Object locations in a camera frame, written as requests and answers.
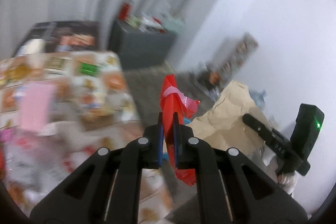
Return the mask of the brown paper bag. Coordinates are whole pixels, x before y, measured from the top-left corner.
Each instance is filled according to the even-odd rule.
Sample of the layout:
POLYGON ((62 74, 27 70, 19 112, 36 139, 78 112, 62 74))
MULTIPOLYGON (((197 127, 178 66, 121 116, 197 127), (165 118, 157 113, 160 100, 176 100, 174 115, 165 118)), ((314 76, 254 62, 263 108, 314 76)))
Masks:
POLYGON ((244 114, 250 114, 266 126, 270 126, 263 112, 250 97, 248 86, 231 81, 222 91, 214 106, 188 124, 194 136, 211 147, 227 150, 235 147, 244 155, 260 149, 264 140, 256 131, 243 123, 244 114))

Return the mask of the patterned cardboard box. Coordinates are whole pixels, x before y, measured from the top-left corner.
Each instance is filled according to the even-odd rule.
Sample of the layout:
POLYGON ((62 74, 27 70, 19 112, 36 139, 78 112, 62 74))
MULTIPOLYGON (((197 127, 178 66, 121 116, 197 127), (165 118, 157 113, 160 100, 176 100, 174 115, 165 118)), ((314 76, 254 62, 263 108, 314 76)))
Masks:
POLYGON ((227 39, 217 49, 211 63, 220 75, 220 84, 229 83, 258 48, 257 40, 248 32, 241 38, 227 39))

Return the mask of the pink box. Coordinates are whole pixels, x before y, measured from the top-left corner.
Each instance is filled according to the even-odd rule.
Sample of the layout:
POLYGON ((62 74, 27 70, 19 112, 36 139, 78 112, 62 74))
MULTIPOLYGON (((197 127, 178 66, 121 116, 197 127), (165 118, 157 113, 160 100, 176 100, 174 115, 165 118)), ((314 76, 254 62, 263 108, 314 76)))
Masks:
POLYGON ((56 86, 30 83, 25 86, 23 93, 19 101, 19 127, 23 131, 40 133, 49 122, 56 86))

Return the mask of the patterned tablecloth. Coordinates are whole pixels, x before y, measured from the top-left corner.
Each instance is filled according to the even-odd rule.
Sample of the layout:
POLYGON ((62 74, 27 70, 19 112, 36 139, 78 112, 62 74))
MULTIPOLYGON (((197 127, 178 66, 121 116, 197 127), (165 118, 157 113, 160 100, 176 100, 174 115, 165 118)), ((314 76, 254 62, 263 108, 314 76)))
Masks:
POLYGON ((1 61, 1 179, 25 214, 99 148, 123 148, 142 134, 115 53, 41 53, 1 61), (30 83, 56 86, 40 133, 19 127, 19 101, 30 83))

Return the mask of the red thermos bottle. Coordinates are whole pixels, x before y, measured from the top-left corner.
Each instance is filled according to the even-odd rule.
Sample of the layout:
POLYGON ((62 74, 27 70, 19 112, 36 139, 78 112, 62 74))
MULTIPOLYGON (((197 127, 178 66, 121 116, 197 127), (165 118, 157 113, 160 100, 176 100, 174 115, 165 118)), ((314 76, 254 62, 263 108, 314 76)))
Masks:
POLYGON ((120 11, 117 16, 118 20, 120 21, 127 20, 127 17, 129 16, 132 6, 133 6, 132 0, 123 0, 121 3, 120 11))

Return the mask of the dark printed box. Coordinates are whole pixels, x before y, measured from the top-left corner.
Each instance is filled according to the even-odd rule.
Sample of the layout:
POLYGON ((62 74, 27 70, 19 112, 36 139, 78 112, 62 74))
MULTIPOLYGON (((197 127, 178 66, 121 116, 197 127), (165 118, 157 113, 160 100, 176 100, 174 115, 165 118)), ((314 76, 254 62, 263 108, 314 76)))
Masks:
POLYGON ((42 52, 96 51, 99 23, 94 21, 52 21, 34 24, 13 56, 23 55, 23 47, 32 39, 45 41, 42 52))

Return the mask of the red plastic wrapper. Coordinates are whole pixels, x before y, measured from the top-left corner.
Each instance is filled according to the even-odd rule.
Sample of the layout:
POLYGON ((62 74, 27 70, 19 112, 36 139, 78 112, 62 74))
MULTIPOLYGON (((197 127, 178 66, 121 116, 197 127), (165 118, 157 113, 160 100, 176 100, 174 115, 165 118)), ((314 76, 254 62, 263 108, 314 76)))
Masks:
POLYGON ((175 167, 173 118, 174 113, 177 113, 179 124, 183 124, 184 118, 190 119, 198 111, 199 104, 199 100, 185 96, 178 89, 174 75, 164 78, 160 93, 160 107, 167 154, 177 179, 188 186, 196 183, 195 171, 193 169, 180 170, 175 167))

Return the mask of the dark grey cabinet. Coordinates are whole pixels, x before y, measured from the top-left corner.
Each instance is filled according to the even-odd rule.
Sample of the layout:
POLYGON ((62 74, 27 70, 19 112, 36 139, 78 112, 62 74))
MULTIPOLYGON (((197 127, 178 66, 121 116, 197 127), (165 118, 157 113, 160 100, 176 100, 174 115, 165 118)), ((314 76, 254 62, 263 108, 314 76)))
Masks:
POLYGON ((118 54, 123 70, 162 65, 175 44, 173 32, 143 32, 115 20, 110 32, 108 50, 118 54))

